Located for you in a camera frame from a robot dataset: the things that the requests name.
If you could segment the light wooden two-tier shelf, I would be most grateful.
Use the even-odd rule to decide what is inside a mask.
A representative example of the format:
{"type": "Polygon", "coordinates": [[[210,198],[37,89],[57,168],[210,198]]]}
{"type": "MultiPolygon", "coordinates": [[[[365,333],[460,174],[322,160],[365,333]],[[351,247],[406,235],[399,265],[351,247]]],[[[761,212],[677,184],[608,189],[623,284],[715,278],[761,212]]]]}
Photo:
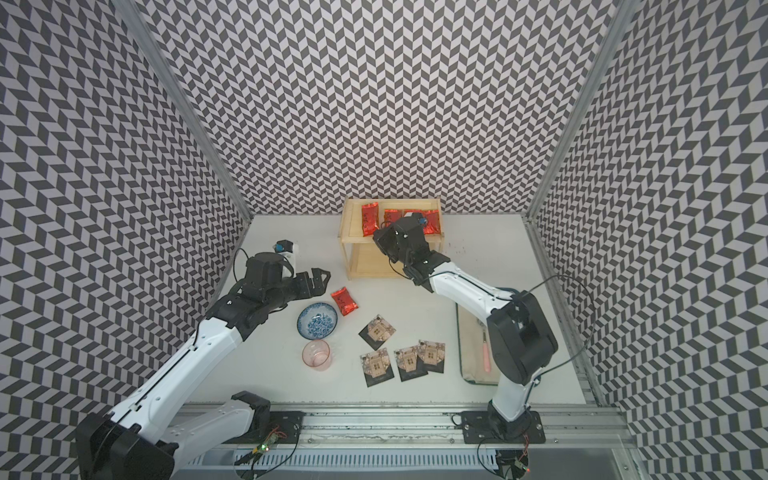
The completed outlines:
{"type": "Polygon", "coordinates": [[[344,259],[347,277],[362,278],[398,278],[403,273],[402,265],[394,268],[389,265],[388,257],[380,252],[372,236],[364,236],[362,230],[362,206],[370,203],[379,205],[378,221],[383,220],[384,211],[393,210],[436,210],[438,222],[442,223],[442,204],[440,198],[384,199],[384,198],[349,198],[345,201],[339,228],[339,242],[344,259]]]}

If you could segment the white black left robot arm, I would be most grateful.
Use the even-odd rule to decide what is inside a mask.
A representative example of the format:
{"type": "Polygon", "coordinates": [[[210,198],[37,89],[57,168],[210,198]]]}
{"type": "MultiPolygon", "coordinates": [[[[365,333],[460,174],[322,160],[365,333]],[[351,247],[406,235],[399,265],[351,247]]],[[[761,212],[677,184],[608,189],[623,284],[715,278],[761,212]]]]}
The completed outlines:
{"type": "Polygon", "coordinates": [[[221,296],[194,334],[144,385],[104,414],[90,413],[76,427],[83,479],[169,479],[190,461],[243,436],[270,435],[270,401],[248,391],[180,425],[173,425],[192,393],[256,328],[290,302],[325,294],[330,272],[295,269],[292,243],[246,262],[246,273],[221,296]]]}

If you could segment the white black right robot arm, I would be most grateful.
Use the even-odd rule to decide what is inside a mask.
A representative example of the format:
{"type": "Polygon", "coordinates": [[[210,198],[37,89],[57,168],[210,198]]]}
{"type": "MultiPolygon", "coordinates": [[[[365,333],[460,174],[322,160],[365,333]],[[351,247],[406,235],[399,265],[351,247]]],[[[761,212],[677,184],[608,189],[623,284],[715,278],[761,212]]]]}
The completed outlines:
{"type": "Polygon", "coordinates": [[[429,246],[425,225],[421,214],[410,213],[376,230],[373,240],[415,286],[455,302],[486,326],[500,371],[489,418],[510,426],[525,414],[533,381],[558,351],[555,334],[532,292],[501,290],[464,272],[429,246]]]}

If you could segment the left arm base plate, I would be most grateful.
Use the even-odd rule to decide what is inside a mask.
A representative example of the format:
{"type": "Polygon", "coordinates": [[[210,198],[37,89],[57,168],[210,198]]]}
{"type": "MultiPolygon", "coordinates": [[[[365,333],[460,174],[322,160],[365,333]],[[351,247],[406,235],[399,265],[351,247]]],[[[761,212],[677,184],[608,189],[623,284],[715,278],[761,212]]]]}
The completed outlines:
{"type": "Polygon", "coordinates": [[[305,414],[302,411],[271,412],[269,420],[256,429],[225,441],[225,444],[263,444],[269,434],[277,436],[279,445],[295,445],[299,439],[305,414]]]}

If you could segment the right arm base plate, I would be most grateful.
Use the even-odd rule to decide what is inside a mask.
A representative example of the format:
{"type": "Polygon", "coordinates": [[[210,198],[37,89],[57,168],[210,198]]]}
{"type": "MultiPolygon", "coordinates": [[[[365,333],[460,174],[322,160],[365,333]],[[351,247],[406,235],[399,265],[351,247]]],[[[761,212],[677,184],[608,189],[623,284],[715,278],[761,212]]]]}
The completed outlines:
{"type": "Polygon", "coordinates": [[[514,421],[506,421],[488,411],[464,411],[460,413],[460,419],[465,444],[539,445],[546,442],[543,422],[536,411],[526,410],[514,421]]]}

